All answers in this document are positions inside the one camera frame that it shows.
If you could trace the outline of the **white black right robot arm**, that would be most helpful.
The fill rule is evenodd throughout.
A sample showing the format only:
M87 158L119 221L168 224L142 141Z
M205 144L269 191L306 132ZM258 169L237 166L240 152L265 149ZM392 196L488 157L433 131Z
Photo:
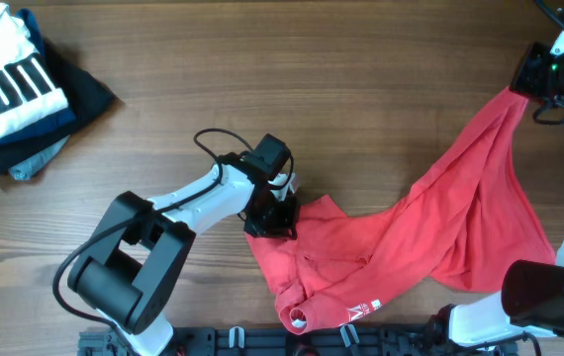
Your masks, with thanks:
M553 44L533 43L524 54L511 90L535 104L532 119L564 126L564 9L539 1L537 8L559 29ZM544 186L564 203L564 163L548 173ZM435 341L459 354L481 354L526 339L564 338L564 238L552 263L522 259L506 272L500 291L469 305L442 310Z

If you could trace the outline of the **red soccer t-shirt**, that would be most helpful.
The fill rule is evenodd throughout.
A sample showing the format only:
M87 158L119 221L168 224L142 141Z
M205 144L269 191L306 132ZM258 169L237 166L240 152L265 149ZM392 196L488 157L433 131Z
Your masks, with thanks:
M553 263L513 164L526 105L498 94L388 210L350 217L325 196L301 208L295 238L250 237L283 325L295 334L335 328L428 277L494 293L514 262Z

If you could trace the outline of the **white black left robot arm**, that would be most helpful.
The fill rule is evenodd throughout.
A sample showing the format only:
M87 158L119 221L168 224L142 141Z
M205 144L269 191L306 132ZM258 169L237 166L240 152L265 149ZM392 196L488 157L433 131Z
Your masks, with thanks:
M237 215L252 237L294 239L299 208L296 176L285 173L294 159L271 134L242 153L215 155L202 178L170 194L144 199L119 195L92 236L60 265L54 277L95 310L108 325L83 332L81 355L238 355L245 347L240 327L219 342L213 328L173 326L163 310L195 238Z

